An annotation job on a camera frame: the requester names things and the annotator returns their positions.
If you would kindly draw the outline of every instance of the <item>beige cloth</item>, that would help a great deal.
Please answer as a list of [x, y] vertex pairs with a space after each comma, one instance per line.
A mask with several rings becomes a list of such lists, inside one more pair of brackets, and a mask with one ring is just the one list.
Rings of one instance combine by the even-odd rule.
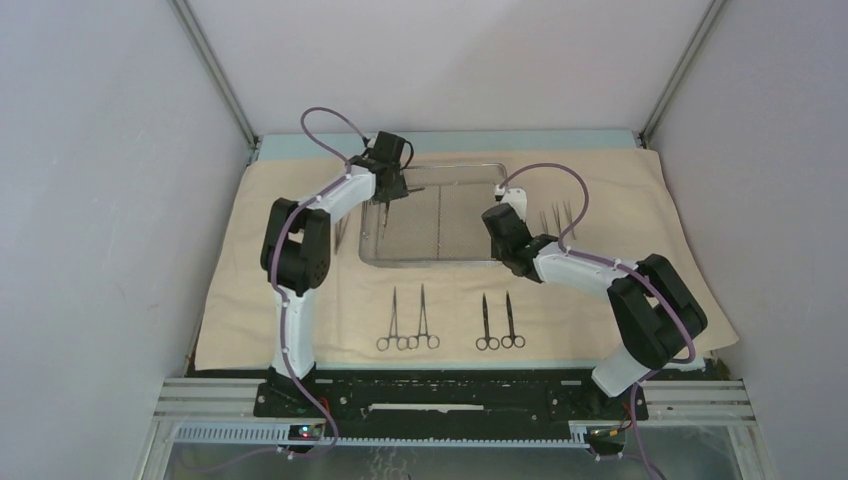
[[[558, 162], [578, 171], [590, 191], [589, 210], [575, 230], [575, 248], [638, 260], [665, 255], [698, 299], [709, 326], [695, 341], [698, 351], [738, 340], [695, 264], [683, 236], [674, 203], [665, 188], [657, 154], [639, 149], [558, 150], [420, 154], [416, 163], [502, 163], [508, 172], [536, 162]], [[338, 160], [263, 161], [247, 169], [236, 197], [223, 251], [215, 271], [197, 346], [197, 369], [266, 366], [277, 334], [271, 287], [259, 266], [259, 251], [271, 204], [280, 196], [299, 198], [315, 192], [342, 170]], [[511, 186], [528, 195], [531, 232], [541, 233], [539, 211], [568, 201], [579, 211], [582, 194], [564, 172], [528, 171]], [[358, 256], [360, 211], [350, 215], [339, 255], [318, 292], [315, 357], [319, 363], [373, 365], [462, 365], [492, 363], [597, 361], [621, 339], [606, 299], [562, 285], [539, 285], [514, 277], [500, 265], [387, 269], [362, 263]], [[419, 288], [425, 285], [430, 333], [441, 339], [430, 350], [392, 347], [377, 351], [388, 332], [392, 289], [398, 292], [401, 335], [418, 332]], [[505, 292], [513, 304], [515, 329], [523, 349], [480, 352], [481, 298], [488, 298], [493, 336], [507, 334]]]

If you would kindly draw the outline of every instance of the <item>black scissors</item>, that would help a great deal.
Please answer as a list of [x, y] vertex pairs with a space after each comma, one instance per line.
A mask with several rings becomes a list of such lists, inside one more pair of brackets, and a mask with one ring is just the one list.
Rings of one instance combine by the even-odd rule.
[[[389, 323], [389, 334], [377, 339], [377, 350], [385, 352], [389, 349], [392, 340], [397, 342], [398, 350], [409, 348], [409, 337], [402, 337], [398, 335], [397, 331], [397, 287], [395, 287], [394, 293], [392, 293], [392, 320]], [[415, 341], [415, 346], [418, 346], [418, 338], [415, 338]]]
[[483, 336], [477, 339], [477, 350], [497, 350], [501, 342], [489, 335], [489, 305], [486, 303], [486, 294], [483, 294]]
[[424, 284], [421, 284], [421, 311], [418, 314], [418, 335], [409, 337], [409, 349], [418, 348], [418, 339], [425, 337], [427, 339], [427, 347], [432, 350], [439, 348], [439, 337], [430, 335], [430, 330], [427, 328], [427, 306], [424, 303]]
[[506, 292], [506, 319], [509, 321], [509, 335], [504, 335], [501, 338], [501, 345], [504, 348], [524, 348], [527, 343], [523, 335], [515, 334], [515, 325], [512, 323], [512, 302], [509, 300], [509, 291]]

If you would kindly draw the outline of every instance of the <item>metal tray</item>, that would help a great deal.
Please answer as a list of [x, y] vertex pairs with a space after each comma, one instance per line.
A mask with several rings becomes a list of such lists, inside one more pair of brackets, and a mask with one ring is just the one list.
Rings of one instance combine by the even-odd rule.
[[409, 197], [362, 208], [359, 258], [377, 267], [491, 264], [489, 233], [480, 216], [495, 205], [506, 179], [499, 163], [428, 165], [404, 170]]

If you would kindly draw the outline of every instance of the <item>black and white robotic arm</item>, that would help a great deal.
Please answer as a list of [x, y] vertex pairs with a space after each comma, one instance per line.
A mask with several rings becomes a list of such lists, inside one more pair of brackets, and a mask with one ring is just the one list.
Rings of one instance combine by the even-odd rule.
[[706, 328], [703, 310], [665, 257], [652, 254], [639, 262], [617, 259], [612, 265], [581, 258], [569, 248], [563, 251], [555, 236], [530, 234], [524, 221], [526, 195], [521, 189], [496, 189], [495, 193], [501, 203], [483, 214], [483, 222], [497, 260], [517, 276], [568, 285], [609, 299], [623, 344], [592, 372], [595, 384], [607, 396], [616, 397], [650, 371], [662, 369], [686, 346], [668, 312], [651, 305], [650, 293], [625, 270], [650, 279], [690, 338]]
[[[272, 257], [283, 225], [298, 205], [314, 195], [299, 200], [280, 198], [271, 207], [260, 263], [268, 273], [268, 281], [283, 292], [274, 290], [276, 318], [285, 311], [283, 321], [278, 323], [285, 329], [285, 352], [278, 330], [271, 363], [278, 373], [289, 376], [284, 353], [298, 378], [306, 376], [315, 365], [312, 348], [315, 293], [330, 270], [332, 225], [362, 202], [387, 203], [409, 195], [400, 163], [405, 143], [397, 135], [379, 132], [366, 144], [362, 155], [350, 159], [351, 169], [342, 175], [344, 180], [326, 195], [315, 196], [315, 201], [297, 214], [280, 251], [276, 279], [272, 278]], [[302, 237], [298, 240], [293, 238], [295, 235]]]

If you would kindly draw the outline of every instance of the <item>white panel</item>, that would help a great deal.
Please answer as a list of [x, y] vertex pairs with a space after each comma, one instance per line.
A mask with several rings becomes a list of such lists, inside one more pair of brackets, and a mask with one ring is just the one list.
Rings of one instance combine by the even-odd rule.
[[658, 132], [780, 476], [844, 478], [848, 4], [730, 2]]
[[0, 478], [129, 478], [246, 146], [163, 0], [0, 2]]
[[[259, 133], [642, 128], [708, 0], [192, 2]], [[318, 131], [341, 131], [331, 118]]]

